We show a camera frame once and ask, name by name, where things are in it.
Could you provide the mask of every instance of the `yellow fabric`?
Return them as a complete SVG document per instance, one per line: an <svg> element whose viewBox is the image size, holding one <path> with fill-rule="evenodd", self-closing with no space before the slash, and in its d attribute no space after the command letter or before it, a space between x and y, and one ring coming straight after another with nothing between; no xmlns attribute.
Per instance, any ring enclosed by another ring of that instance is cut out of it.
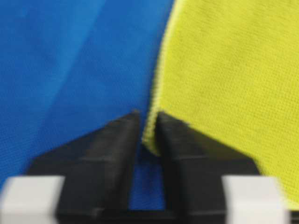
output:
<svg viewBox="0 0 299 224"><path fill-rule="evenodd" d="M256 159L299 210L299 1L177 0L143 136L158 110Z"/></svg>

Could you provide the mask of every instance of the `blue cloth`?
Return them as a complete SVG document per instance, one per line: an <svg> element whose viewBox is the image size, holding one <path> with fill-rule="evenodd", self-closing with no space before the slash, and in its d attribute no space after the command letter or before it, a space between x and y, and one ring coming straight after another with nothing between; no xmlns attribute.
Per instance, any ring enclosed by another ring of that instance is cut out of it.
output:
<svg viewBox="0 0 299 224"><path fill-rule="evenodd" d="M144 125L172 0L0 1L0 186L30 159L133 109ZM130 207L164 207L139 148Z"/></svg>

